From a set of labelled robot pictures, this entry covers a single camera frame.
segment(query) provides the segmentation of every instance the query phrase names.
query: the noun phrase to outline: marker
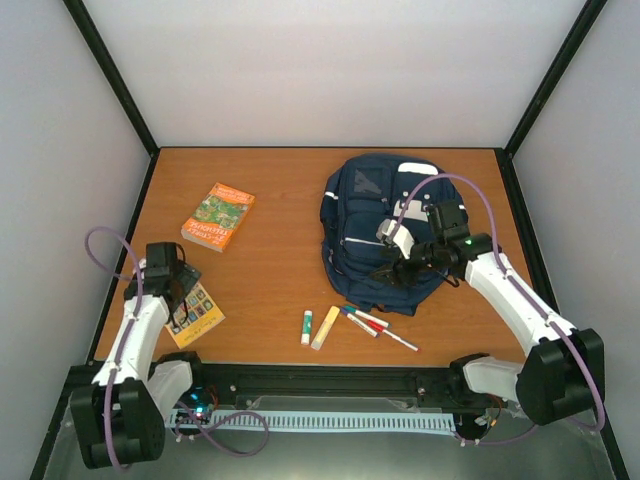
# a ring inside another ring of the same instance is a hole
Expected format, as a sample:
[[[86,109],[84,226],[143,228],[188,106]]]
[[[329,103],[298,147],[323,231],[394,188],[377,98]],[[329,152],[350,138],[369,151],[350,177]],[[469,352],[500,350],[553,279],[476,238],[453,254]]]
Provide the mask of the marker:
[[[353,323],[358,325],[361,329],[363,329],[365,332],[367,332],[372,337],[378,338],[378,335],[380,335],[377,330],[371,328],[369,325],[364,323],[362,320],[360,320],[354,314],[350,313],[349,310],[347,310],[346,308],[341,308],[340,312],[342,312],[343,315],[346,315],[349,320],[351,320]]]
[[[360,310],[356,310],[354,307],[352,307],[350,305],[346,305],[344,308],[346,308],[351,313],[354,313],[354,314],[356,314],[356,315],[358,315],[358,316],[360,316],[362,318],[366,318],[367,320],[375,322],[378,325],[382,325],[384,328],[391,327],[391,324],[389,322],[385,322],[384,320],[380,320],[379,318],[376,318],[373,315],[369,315],[368,313],[364,313],[364,312],[361,312]]]
[[[378,325],[375,322],[369,322],[369,326],[371,328],[373,328],[374,330],[378,331],[378,332],[382,332],[382,333],[386,333],[387,335],[389,335],[391,338],[393,338],[396,342],[400,342],[401,344],[403,344],[405,347],[409,347],[411,350],[413,350],[414,352],[419,352],[420,351],[420,347],[416,347],[413,343],[409,343],[407,342],[405,339],[400,338],[398,335],[396,335],[393,332],[390,332],[389,330],[387,330],[386,328]]]

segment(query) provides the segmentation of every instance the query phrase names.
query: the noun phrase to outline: black frame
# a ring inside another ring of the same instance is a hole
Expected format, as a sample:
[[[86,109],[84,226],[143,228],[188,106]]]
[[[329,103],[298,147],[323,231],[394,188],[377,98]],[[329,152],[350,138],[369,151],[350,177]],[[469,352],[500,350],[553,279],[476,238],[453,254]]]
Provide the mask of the black frame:
[[[64,0],[64,3],[150,155],[144,183],[126,233],[127,240],[131,240],[160,149],[153,139],[84,3],[82,0]],[[606,3],[606,0],[586,1],[509,142],[504,148],[494,149],[524,257],[531,275],[533,288],[554,309],[557,309],[558,306],[520,189],[513,158]],[[117,263],[118,271],[122,268],[125,258],[126,250],[122,249]],[[94,362],[93,358],[116,285],[117,281],[114,279],[107,293],[86,364],[71,367],[69,371],[67,381],[31,474],[31,478],[34,480],[44,476],[71,392],[79,386],[89,384],[101,366],[100,362]],[[237,404],[239,407],[244,404],[246,399],[257,396],[259,392],[261,394],[281,395],[322,396],[330,394],[333,396],[366,395],[372,397],[414,398],[420,406],[439,406],[446,411],[455,411],[457,413],[465,413],[468,410],[452,404],[447,398],[424,396],[419,393],[418,389],[422,385],[440,385],[446,377],[447,369],[445,368],[278,367],[223,364],[207,364],[204,368],[205,376],[213,379],[214,383],[222,385],[221,400],[225,403]],[[226,387],[226,385],[231,384],[236,387],[235,393],[232,393],[231,389]],[[470,406],[469,409],[473,410],[480,407],[483,407],[483,405],[475,404]],[[614,474],[619,479],[628,479],[629,475],[608,418],[601,436]]]

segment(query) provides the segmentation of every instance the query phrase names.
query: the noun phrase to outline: book cover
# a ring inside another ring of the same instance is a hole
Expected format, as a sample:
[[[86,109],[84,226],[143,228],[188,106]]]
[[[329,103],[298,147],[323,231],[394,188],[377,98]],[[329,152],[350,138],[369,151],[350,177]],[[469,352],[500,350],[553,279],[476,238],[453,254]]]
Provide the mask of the book cover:
[[[182,226],[182,236],[222,252],[254,201],[251,194],[216,183]]]
[[[173,312],[173,322],[169,322],[165,328],[178,348],[182,349],[218,325],[224,318],[218,305],[198,282],[185,298],[185,302]]]

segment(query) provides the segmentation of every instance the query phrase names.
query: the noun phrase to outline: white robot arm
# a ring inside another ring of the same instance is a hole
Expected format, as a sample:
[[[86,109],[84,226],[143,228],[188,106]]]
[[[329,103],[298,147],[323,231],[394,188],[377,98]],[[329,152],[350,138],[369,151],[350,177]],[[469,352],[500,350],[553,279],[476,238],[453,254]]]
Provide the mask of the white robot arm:
[[[196,272],[178,260],[175,243],[149,244],[146,255],[141,278],[134,277],[125,290],[122,324],[107,360],[91,385],[71,395],[80,452],[89,468],[158,459],[165,419],[192,387],[192,370],[200,363],[193,352],[181,354],[187,360],[161,359],[148,378],[158,336]]]
[[[604,398],[600,337],[591,329],[577,330],[550,308],[513,270],[504,253],[499,253],[499,265],[491,237],[469,235],[456,202],[429,207],[428,214],[436,237],[432,243],[415,244],[410,232],[395,220],[380,225],[378,238],[400,252],[397,260],[371,277],[396,286],[415,284],[429,270],[464,279],[504,320],[527,358],[519,364],[476,354],[452,362],[451,367],[459,370],[458,394],[488,393],[512,400],[539,425],[592,408],[592,392],[555,325],[577,348]]]

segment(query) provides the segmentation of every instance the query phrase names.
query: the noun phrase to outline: white wall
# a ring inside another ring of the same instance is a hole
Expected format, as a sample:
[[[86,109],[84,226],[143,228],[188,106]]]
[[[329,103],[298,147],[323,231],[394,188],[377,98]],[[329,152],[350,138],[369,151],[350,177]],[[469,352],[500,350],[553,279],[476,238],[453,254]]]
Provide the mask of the white wall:
[[[160,145],[503,146],[584,0],[87,0]]]
[[[105,298],[84,232],[125,230],[148,156],[62,2],[5,2],[0,45],[0,465],[17,479]],[[114,243],[96,251],[115,265]]]
[[[562,312],[603,337],[611,423],[640,478],[640,3],[609,2],[515,165]]]

